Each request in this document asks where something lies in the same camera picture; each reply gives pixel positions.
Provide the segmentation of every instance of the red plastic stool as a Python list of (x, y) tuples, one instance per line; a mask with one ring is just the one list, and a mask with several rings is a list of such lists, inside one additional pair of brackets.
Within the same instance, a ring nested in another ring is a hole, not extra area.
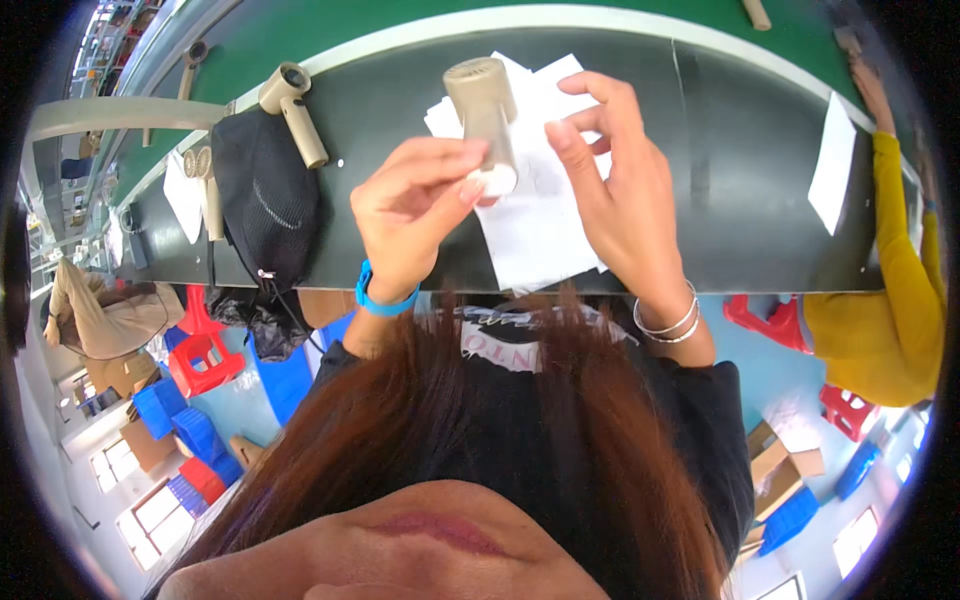
[(204, 287), (202, 285), (186, 286), (186, 306), (183, 307), (183, 310), (183, 318), (177, 323), (177, 327), (187, 335), (216, 333), (221, 329), (226, 329), (222, 323), (210, 319), (210, 313), (206, 312)]
[[(209, 353), (220, 354), (219, 363), (211, 363)], [(205, 370), (197, 371), (193, 363), (203, 361)], [(191, 335), (170, 351), (170, 374), (183, 397), (193, 397), (227, 383), (247, 365), (243, 354), (230, 354), (219, 333)]]
[(824, 419), (857, 444), (867, 437), (880, 412), (879, 406), (829, 384), (821, 388), (820, 401), (827, 408)]
[(204, 497), (207, 504), (213, 504), (227, 491), (227, 486), (220, 480), (217, 473), (196, 456), (183, 463), (179, 471), (183, 479), (186, 479)]
[(723, 316), (727, 318), (727, 321), (755, 331), (781, 346), (786, 346), (804, 354), (813, 354), (810, 348), (806, 346), (804, 335), (800, 331), (800, 316), (797, 314), (796, 298), (791, 299), (787, 304), (781, 304), (770, 317), (770, 321), (763, 321), (750, 312), (745, 294), (735, 294), (730, 300), (723, 303)]

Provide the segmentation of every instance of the workbench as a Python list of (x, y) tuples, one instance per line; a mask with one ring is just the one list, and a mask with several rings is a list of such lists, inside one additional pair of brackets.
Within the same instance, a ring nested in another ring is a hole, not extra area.
[[(665, 37), (597, 29), (517, 29), (408, 44), (325, 70), (304, 98), (330, 161), (317, 171), (328, 219), (303, 286), (350, 289), (364, 252), (349, 193), (404, 139), (428, 135), (422, 117), (443, 96), (451, 64), (498, 50), (534, 70), (573, 53), (589, 70), (634, 85), (646, 131), (670, 161), (678, 243), (703, 293), (876, 290), (872, 143), (858, 128), (841, 221), (830, 236), (807, 201), (827, 102), (745, 60)], [(338, 167), (338, 161), (344, 166)], [(121, 276), (206, 282), (206, 244), (187, 243), (162, 195), (138, 195), (150, 267)], [(205, 231), (201, 232), (205, 240)], [(252, 285), (226, 242), (215, 244), (218, 285)], [(623, 289), (606, 273), (574, 278), (584, 293)], [(441, 246), (424, 289), (498, 291), (483, 233), (470, 215)]]

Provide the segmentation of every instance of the blue wristwatch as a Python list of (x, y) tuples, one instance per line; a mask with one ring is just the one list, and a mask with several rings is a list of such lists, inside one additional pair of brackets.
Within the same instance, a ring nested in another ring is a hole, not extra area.
[(373, 271), (370, 270), (370, 261), (365, 260), (363, 261), (363, 266), (360, 268), (360, 278), (357, 279), (356, 296), (357, 305), (366, 308), (370, 314), (377, 317), (395, 317), (412, 308), (414, 303), (417, 302), (417, 295), (420, 294), (419, 283), (417, 284), (417, 289), (410, 295), (410, 298), (400, 304), (390, 304), (389, 306), (377, 304), (367, 296), (367, 286), (370, 285), (371, 279), (373, 279)]

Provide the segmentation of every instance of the woman's right hand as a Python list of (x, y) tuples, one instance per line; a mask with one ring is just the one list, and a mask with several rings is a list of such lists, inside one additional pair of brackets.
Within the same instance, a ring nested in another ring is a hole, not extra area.
[(883, 81), (880, 80), (879, 75), (859, 56), (851, 57), (850, 72), (856, 88), (863, 96), (863, 103), (867, 105), (867, 110), (876, 120), (876, 129), (896, 137), (894, 114), (890, 110), (890, 102), (887, 101), (887, 94), (883, 90)]
[[(642, 304), (665, 318), (679, 307), (682, 316), (691, 296), (677, 249), (670, 166), (643, 130), (633, 87), (591, 72), (557, 87), (600, 103), (545, 127), (573, 184), (587, 240)], [(603, 137), (588, 145), (580, 135), (588, 131)], [(613, 167), (603, 181), (594, 155), (610, 151)]]
[(57, 326), (55, 319), (47, 319), (47, 326), (43, 329), (43, 337), (47, 339), (50, 348), (56, 348), (60, 345), (60, 328)]

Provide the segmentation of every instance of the paper sheet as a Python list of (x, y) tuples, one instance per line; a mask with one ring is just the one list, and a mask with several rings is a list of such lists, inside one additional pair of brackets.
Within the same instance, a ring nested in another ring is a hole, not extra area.
[(167, 202), (174, 209), (174, 215), (190, 244), (195, 244), (200, 237), (204, 194), (204, 180), (188, 178), (183, 173), (183, 156), (176, 149), (172, 150), (167, 155), (167, 172), (163, 176), (163, 195), (167, 197)]
[[(490, 207), (478, 206), (477, 217), (501, 290), (518, 294), (536, 291), (590, 269), (606, 271), (584, 234), (573, 187), (563, 164), (543, 132), (547, 121), (562, 119), (598, 104), (588, 94), (569, 96), (557, 82), (583, 71), (567, 55), (536, 73), (494, 52), (503, 60), (516, 101), (517, 117), (510, 125), (518, 182), (516, 190)], [(437, 137), (463, 137), (464, 131), (449, 97), (423, 118)], [(584, 133), (588, 142), (599, 138)], [(610, 174), (610, 153), (596, 158), (600, 176)]]
[(830, 92), (820, 156), (806, 198), (810, 200), (830, 235), (836, 231), (853, 161), (856, 128), (847, 116), (836, 92)]

